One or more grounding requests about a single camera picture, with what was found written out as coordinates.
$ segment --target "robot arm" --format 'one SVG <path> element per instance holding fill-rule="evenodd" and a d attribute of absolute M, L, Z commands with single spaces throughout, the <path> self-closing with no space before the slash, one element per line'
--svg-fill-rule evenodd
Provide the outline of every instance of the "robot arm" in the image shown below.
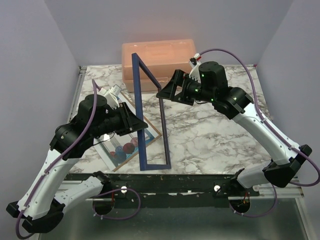
<path fill-rule="evenodd" d="M 246 129 L 270 154 L 271 162 L 239 170 L 226 184 L 226 192 L 230 192 L 231 188 L 242 191 L 266 183 L 284 188 L 306 160 L 292 148 L 300 149 L 307 156 L 311 154 L 311 148 L 308 145 L 299 146 L 268 121 L 292 148 L 284 145 L 266 126 L 267 117 L 259 117 L 253 99 L 243 89 L 228 86 L 223 66 L 215 61 L 200 63 L 198 60 L 197 55 L 190 60 L 193 66 L 190 74 L 177 69 L 169 83 L 156 95 L 157 98 L 190 106 L 195 100 L 211 103 L 219 113 Z M 178 94 L 177 87 L 182 88 Z"/>
<path fill-rule="evenodd" d="M 94 138 L 112 132 L 123 136 L 148 127 L 131 112 L 125 102 L 118 103 L 116 98 L 118 94 L 112 94 L 114 91 L 117 90 L 101 89 L 100 92 L 104 96 L 97 95 L 95 114 L 87 132 L 61 160 L 53 165 L 49 172 L 46 172 L 48 166 L 53 164 L 82 134 L 93 111 L 94 95 L 88 95 L 79 103 L 78 113 L 71 122 L 56 129 L 44 164 L 30 189 L 19 201 L 7 206 L 7 212 L 14 218 L 18 218 L 19 214 L 23 213 L 22 218 L 25 220 L 22 226 L 29 233 L 51 231 L 58 225 L 66 211 L 79 202 L 100 194 L 103 187 L 110 182 L 104 174 L 96 172 L 75 188 L 57 193 L 70 169 L 84 152 L 93 146 Z M 25 207 L 30 195 L 33 197 Z"/>

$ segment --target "translucent orange box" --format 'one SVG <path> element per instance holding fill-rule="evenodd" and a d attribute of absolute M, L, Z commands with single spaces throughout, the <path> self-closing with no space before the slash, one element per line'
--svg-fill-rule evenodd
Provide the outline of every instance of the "translucent orange box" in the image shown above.
<path fill-rule="evenodd" d="M 122 45 L 122 80 L 129 92 L 134 91 L 131 54 L 137 53 L 151 73 L 164 87 L 176 69 L 191 71 L 189 59 L 196 54 L 192 39 L 146 41 L 124 43 Z M 155 91 L 156 86 L 140 69 L 142 91 Z"/>

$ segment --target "marble surface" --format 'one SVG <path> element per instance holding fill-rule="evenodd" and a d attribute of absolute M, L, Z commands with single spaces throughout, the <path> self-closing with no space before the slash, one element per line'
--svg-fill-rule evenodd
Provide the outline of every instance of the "marble surface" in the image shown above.
<path fill-rule="evenodd" d="M 249 78 L 241 66 L 226 66 L 225 70 L 230 86 L 240 87 L 252 96 Z M 254 79 L 259 106 L 269 116 L 257 72 L 253 66 L 250 66 L 249 70 Z M 79 102 L 93 93 L 91 79 L 106 89 L 115 84 L 119 85 L 122 92 L 134 101 L 134 94 L 128 93 L 122 82 L 121 66 L 101 65 L 87 68 Z M 144 92 L 142 101 L 144 116 L 162 132 L 156 93 Z M 140 172 L 137 155 L 116 173 L 234 174 L 241 168 L 253 167 L 270 160 L 266 150 L 245 129 L 216 112 L 211 104 L 188 106 L 165 100 L 164 106 L 172 169 Z M 162 137 L 148 146 L 146 151 L 148 163 L 165 163 Z M 111 172 L 92 147 L 85 152 L 71 172 L 94 171 Z"/>

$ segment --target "white connector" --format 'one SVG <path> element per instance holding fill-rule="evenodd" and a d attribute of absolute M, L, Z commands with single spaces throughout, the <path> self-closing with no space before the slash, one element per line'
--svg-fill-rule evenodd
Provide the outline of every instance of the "white connector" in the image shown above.
<path fill-rule="evenodd" d="M 126 189 L 127 189 L 126 186 L 122 186 L 121 189 L 124 189 L 124 190 L 121 190 L 121 192 L 122 192 L 123 194 L 125 194 L 125 193 L 128 191 L 128 190 L 126 190 Z"/>
<path fill-rule="evenodd" d="M 195 60 L 199 61 L 201 59 L 201 55 L 199 53 L 196 53 L 194 56 Z"/>
<path fill-rule="evenodd" d="M 117 96 L 120 93 L 120 91 L 121 88 L 118 85 L 114 85 L 109 90 L 106 90 L 102 87 L 99 93 L 106 98 L 107 104 L 112 109 L 116 109 L 119 107 Z"/>

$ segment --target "gray wall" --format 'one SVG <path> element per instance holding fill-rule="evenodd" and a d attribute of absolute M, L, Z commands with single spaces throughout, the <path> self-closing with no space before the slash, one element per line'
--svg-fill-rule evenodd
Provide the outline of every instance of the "gray wall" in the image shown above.
<path fill-rule="evenodd" d="M 320 166 L 320 1 L 295 0 L 258 63 L 257 72 L 274 122 L 299 144 L 313 148 Z M 317 179 L 305 163 L 299 177 Z M 303 188 L 320 239 L 320 185 Z"/>
<path fill-rule="evenodd" d="M 25 194 L 67 121 L 79 68 L 43 0 L 2 1 L 0 33 L 0 238 L 11 240 L 6 206 Z"/>
<path fill-rule="evenodd" d="M 198 51 L 226 48 L 256 64 L 292 1 L 45 0 L 79 65 L 120 64 L 123 43 L 186 38 Z"/>

